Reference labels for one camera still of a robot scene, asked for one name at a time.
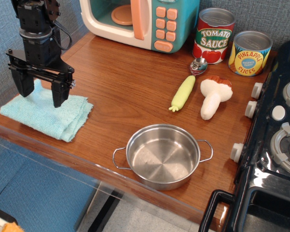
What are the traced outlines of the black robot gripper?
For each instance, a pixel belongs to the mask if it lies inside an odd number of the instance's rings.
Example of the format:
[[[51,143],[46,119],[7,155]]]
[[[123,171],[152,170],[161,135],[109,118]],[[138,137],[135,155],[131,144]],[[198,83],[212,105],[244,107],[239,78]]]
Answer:
[[[51,83],[54,107],[68,99],[70,88],[75,87],[74,69],[61,59],[62,50],[59,30],[45,33],[19,31],[23,50],[8,49],[9,69],[19,94],[27,97],[34,91],[34,79]]]

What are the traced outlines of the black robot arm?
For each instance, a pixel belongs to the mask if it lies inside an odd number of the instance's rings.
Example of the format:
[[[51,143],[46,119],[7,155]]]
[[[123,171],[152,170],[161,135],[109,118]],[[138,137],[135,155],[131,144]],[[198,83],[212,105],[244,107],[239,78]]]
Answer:
[[[24,45],[24,50],[6,51],[17,90],[26,97],[34,90],[36,78],[47,81],[58,108],[75,86],[74,69],[61,59],[64,47],[60,33],[67,30],[57,21],[60,4],[56,0],[13,0],[12,5]]]

